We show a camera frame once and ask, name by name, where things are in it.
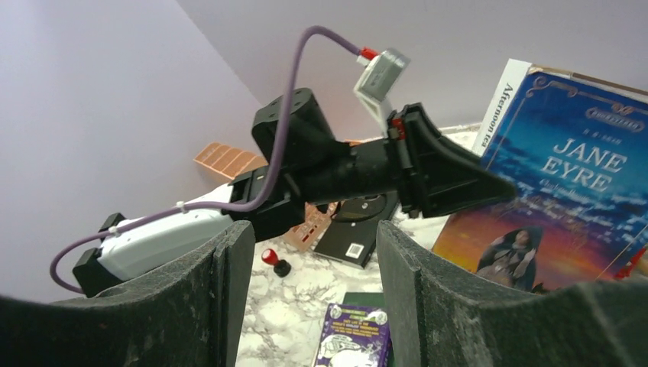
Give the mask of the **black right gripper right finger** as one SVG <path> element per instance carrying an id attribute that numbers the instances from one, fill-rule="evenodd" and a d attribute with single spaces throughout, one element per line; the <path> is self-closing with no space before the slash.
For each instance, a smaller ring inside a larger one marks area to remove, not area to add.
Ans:
<path id="1" fill-rule="evenodd" d="M 647 282 L 504 287 L 427 251 L 390 222 L 377 259 L 398 366 L 645 366 Z"/>

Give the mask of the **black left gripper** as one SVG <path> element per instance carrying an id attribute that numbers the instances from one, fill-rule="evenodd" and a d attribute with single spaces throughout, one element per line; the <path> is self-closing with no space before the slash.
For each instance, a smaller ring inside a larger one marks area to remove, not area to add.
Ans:
<path id="1" fill-rule="evenodd" d="M 308 203 L 394 190 L 410 218 L 447 216 L 517 195 L 513 183 L 485 170 L 479 156 L 444 136 L 420 103 L 387 117 L 387 153 L 384 140 L 373 140 L 303 171 Z"/>

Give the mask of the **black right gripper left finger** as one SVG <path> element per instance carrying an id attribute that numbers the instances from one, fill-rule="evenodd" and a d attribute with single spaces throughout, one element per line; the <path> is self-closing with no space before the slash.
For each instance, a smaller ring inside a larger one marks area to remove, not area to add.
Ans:
<path id="1" fill-rule="evenodd" d="M 1 299 L 3 366 L 233 366 L 254 257 L 239 221 L 93 298 Z"/>

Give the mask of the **white Afternoon Tea book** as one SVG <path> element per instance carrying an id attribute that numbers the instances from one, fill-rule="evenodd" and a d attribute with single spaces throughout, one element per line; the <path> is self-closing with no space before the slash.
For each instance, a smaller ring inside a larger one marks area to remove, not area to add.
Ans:
<path id="1" fill-rule="evenodd" d="M 476 155 L 482 156 L 490 144 L 531 66 L 531 62 L 527 61 L 516 59 L 507 61 L 471 148 Z"/>

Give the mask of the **blue Jane Eyre book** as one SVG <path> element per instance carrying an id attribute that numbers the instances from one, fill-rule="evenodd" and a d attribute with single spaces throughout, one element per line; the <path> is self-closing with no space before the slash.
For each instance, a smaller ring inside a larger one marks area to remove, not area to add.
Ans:
<path id="1" fill-rule="evenodd" d="M 647 245 L 647 94 L 533 64 L 481 166 L 513 200 L 449 217 L 432 251 L 544 293 L 612 280 Z"/>

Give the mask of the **red comic paperback book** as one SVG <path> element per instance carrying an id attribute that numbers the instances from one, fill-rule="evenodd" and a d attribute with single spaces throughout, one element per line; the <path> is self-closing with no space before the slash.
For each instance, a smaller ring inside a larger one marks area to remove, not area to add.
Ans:
<path id="1" fill-rule="evenodd" d="M 647 276 L 647 247 L 639 250 L 631 260 L 614 276 L 615 280 L 621 280 L 633 275 Z"/>

